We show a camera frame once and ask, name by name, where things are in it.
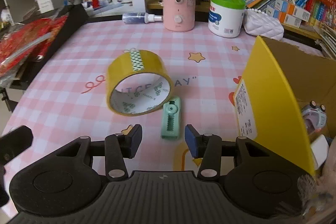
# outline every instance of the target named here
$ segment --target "yellow packing tape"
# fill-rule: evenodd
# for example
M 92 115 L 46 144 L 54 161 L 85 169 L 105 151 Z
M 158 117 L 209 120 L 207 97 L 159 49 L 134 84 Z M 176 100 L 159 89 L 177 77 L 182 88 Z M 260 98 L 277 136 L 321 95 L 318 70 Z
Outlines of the yellow packing tape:
M 133 75 L 152 73 L 159 78 L 147 89 L 139 92 L 121 92 L 116 87 Z M 153 52 L 134 50 L 116 58 L 106 74 L 106 103 L 110 110 L 125 116 L 153 112 L 172 95 L 173 83 L 161 58 Z

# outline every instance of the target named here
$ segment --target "table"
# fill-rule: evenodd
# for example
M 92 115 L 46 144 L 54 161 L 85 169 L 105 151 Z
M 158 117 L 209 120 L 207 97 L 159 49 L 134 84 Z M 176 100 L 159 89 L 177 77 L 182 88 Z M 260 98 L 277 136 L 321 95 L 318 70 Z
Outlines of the table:
M 284 39 L 307 53 L 322 55 L 318 50 Z M 125 159 L 132 170 L 197 170 L 184 142 L 184 126 L 192 124 L 199 133 L 213 133 L 224 140 L 238 134 L 235 108 L 231 103 L 255 37 L 242 29 L 236 38 L 211 33 L 207 23 L 196 22 L 192 31 L 176 33 L 162 23 L 125 25 L 122 21 L 88 23 L 48 61 L 35 77 L 4 132 L 19 125 L 33 131 L 34 142 L 28 150 L 6 166 L 5 186 L 19 170 L 43 156 L 87 135 L 93 141 L 139 123 L 142 143 L 134 159 Z M 105 102 L 105 83 L 87 91 L 85 84 L 105 75 L 107 66 L 124 50 L 143 49 L 158 54 L 172 78 L 174 94 L 181 97 L 181 138 L 177 141 L 160 137 L 162 110 L 137 117 L 111 112 Z M 190 53 L 204 59 L 188 59 Z M 105 173 L 103 159 L 94 159 L 93 168 Z M 3 207 L 13 217 L 12 202 Z

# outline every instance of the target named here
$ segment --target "bookshelf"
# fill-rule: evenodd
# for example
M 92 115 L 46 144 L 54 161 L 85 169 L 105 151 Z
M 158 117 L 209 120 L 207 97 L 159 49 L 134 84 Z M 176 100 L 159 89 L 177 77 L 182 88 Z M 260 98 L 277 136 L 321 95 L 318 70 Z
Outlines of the bookshelf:
M 148 9 L 162 9 L 162 5 L 160 4 L 159 0 L 146 0 L 147 8 Z M 197 12 L 209 12 L 210 2 L 202 1 L 200 5 L 196 5 Z M 303 35 L 308 38 L 312 39 L 320 39 L 320 35 L 316 32 L 311 32 L 308 30 L 296 28 L 287 24 L 282 24 L 283 28 L 287 31 L 291 31 L 300 35 Z

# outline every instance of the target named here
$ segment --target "screw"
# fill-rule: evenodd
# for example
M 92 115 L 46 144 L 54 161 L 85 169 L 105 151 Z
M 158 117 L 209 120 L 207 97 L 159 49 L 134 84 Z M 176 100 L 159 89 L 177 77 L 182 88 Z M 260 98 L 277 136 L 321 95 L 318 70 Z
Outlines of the screw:
M 201 171 L 201 175 L 206 178 L 212 178 L 217 175 L 217 171 L 213 169 L 204 169 Z
M 112 178 L 120 178 L 125 175 L 125 172 L 120 169 L 113 169 L 109 171 L 109 176 Z

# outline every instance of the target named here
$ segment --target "star print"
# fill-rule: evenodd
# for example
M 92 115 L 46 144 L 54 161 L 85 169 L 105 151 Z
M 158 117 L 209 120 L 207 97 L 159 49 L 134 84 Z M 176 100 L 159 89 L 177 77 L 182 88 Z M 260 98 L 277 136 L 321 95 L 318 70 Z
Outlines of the star print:
M 190 52 L 189 54 L 190 54 L 190 56 L 188 57 L 189 60 L 194 60 L 197 63 L 199 63 L 201 60 L 205 60 L 205 58 L 202 56 L 200 52 L 198 53 Z

